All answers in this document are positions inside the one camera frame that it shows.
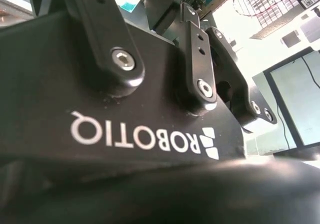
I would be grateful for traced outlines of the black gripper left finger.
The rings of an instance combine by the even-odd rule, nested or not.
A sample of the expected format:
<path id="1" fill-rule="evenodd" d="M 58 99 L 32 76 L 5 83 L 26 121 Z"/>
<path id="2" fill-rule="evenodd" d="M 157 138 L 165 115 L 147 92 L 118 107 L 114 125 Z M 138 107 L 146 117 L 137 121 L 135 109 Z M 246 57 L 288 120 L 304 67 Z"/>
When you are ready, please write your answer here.
<path id="1" fill-rule="evenodd" d="M 146 62 L 115 0 L 64 0 L 76 26 L 87 67 L 108 95 L 126 97 L 142 84 Z M 181 0 L 143 0 L 149 27 L 169 32 L 178 47 L 177 98 L 188 112 L 202 116 L 217 106 L 218 95 L 208 35 L 197 12 Z"/>

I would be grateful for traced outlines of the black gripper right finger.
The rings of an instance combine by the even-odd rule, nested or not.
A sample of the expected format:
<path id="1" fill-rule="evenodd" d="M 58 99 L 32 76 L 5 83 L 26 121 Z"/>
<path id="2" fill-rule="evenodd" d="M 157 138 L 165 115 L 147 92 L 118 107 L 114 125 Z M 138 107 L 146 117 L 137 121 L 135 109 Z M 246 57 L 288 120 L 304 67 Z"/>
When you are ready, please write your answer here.
<path id="1" fill-rule="evenodd" d="M 275 129 L 278 124 L 275 114 L 252 77 L 245 73 L 225 36 L 215 27 L 209 27 L 205 32 L 221 100 L 247 133 L 266 133 Z"/>

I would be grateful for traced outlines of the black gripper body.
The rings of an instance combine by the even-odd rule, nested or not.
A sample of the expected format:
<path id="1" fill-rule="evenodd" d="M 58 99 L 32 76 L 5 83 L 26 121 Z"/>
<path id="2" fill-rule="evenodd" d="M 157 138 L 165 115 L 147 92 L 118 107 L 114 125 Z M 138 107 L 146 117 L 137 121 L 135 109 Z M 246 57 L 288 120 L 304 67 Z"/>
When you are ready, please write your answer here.
<path id="1" fill-rule="evenodd" d="M 60 11 L 0 30 L 1 223 L 319 223 L 319 169 L 246 159 L 220 99 L 189 113 L 174 45 L 128 25 L 146 76 L 115 98 L 74 29 Z"/>

